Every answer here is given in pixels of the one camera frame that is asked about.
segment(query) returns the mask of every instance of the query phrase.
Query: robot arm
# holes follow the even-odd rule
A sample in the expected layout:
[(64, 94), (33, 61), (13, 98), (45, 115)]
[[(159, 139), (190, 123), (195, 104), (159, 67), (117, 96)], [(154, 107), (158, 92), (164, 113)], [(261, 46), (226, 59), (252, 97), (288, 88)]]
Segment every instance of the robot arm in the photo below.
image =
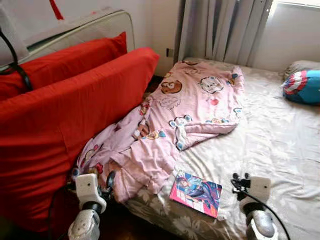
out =
[[(245, 178), (239, 178), (237, 173), (233, 174), (231, 183), (235, 187), (233, 193), (237, 194), (240, 201), (240, 210), (246, 215), (246, 236), (248, 240), (277, 240), (279, 235), (271, 215), (261, 203), (266, 203), (270, 196), (271, 180), (265, 177), (250, 177), (248, 173)], [(259, 199), (257, 202), (245, 193)]]
[(101, 192), (97, 175), (94, 173), (79, 175), (75, 179), (76, 195), (79, 198), (80, 212), (68, 230), (70, 240), (98, 240), (100, 236), (99, 214), (107, 207), (112, 197), (115, 172), (107, 177), (107, 189)]

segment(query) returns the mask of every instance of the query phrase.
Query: black cable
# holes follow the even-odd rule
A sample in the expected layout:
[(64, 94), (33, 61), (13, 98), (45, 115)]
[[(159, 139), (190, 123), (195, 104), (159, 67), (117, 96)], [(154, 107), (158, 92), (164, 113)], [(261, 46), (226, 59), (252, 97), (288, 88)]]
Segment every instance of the black cable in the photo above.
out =
[(63, 234), (61, 234), (60, 237), (58, 237), (57, 240), (62, 240), (62, 239), (64, 239), (64, 237), (67, 235), (67, 233), (68, 233), (68, 231), (65, 231)]
[(288, 240), (291, 240), (290, 239), (290, 236), (289, 236), (289, 233), (285, 227), (285, 225), (283, 224), (283, 222), (281, 221), (281, 219), (278, 217), (278, 215), (275, 213), (275, 211), (273, 211), (271, 209), (271, 207), (269, 207), (267, 204), (265, 204), (264, 202), (260, 201), (258, 198), (252, 196), (251, 194), (247, 193), (246, 191), (243, 191), (240, 187), (238, 187), (235, 183), (234, 183), (234, 180), (231, 179), (231, 184), (238, 190), (240, 191), (241, 193), (243, 193), (244, 195), (248, 196), (249, 198), (252, 198), (253, 200), (257, 201), (258, 203), (262, 204), (264, 207), (266, 207), (268, 210), (270, 210), (270, 212), (272, 212), (272, 214), (276, 217), (276, 219), (278, 219), (279, 223), (281, 224), (281, 227), (283, 228), (284, 232), (285, 232), (285, 235), (286, 237), (288, 238)]
[(18, 64), (18, 57), (17, 57), (17, 53), (14, 49), (14, 47), (12, 46), (11, 42), (8, 40), (8, 38), (4, 35), (4, 33), (2, 32), (1, 28), (0, 28), (0, 37), (3, 39), (3, 41), (5, 42), (5, 44), (8, 46), (8, 48), (10, 49), (10, 52), (12, 54), (13, 57), (13, 62), (15, 64)]
[(30, 79), (29, 79), (28, 75), (26, 74), (26, 72), (24, 71), (24, 69), (21, 66), (19, 66), (17, 53), (16, 53), (14, 47), (12, 46), (11, 42), (8, 40), (8, 38), (2, 32), (1, 27), (0, 27), (0, 37), (3, 39), (5, 44), (10, 49), (10, 52), (13, 57), (13, 63), (9, 64), (11, 69), (8, 69), (8, 68), (5, 69), (4, 71), (0, 72), (0, 75), (8, 75), (8, 74), (13, 73), (14, 71), (17, 71), (19, 73), (19, 75), (21, 76), (22, 80), (24, 81), (28, 91), (32, 91), (33, 87), (31, 85)]

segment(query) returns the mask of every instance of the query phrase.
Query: electrical outlet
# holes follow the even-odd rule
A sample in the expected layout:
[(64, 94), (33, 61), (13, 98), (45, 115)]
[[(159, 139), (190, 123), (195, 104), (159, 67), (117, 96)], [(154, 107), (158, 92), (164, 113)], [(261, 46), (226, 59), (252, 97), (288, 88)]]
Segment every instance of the electrical outlet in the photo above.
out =
[(166, 51), (166, 57), (173, 57), (174, 56), (174, 50), (172, 49), (172, 48), (166, 48), (165, 49), (165, 51)]

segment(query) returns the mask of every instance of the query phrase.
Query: book cover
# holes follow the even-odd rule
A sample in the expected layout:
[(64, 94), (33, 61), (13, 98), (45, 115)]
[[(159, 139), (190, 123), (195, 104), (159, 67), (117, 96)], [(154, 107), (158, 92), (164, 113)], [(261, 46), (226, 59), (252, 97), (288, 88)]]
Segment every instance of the book cover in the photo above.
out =
[(216, 218), (222, 186), (179, 171), (169, 198)]

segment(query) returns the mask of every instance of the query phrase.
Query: wooden floor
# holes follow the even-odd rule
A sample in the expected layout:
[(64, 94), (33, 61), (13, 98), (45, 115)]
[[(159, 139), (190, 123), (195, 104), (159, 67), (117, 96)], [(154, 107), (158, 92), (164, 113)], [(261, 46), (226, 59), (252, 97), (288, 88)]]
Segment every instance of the wooden floor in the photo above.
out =
[[(131, 214), (123, 205), (110, 204), (100, 216), (99, 240), (181, 240), (181, 238)], [(37, 233), (13, 226), (10, 233), (0, 240), (47, 240)]]
[(161, 83), (162, 80), (163, 80), (162, 76), (154, 75), (152, 77), (152, 79), (150, 80), (145, 92), (146, 93), (153, 93), (157, 89), (157, 87), (159, 86), (159, 84)]
[(181, 240), (119, 204), (109, 207), (101, 216), (100, 231), (100, 240)]

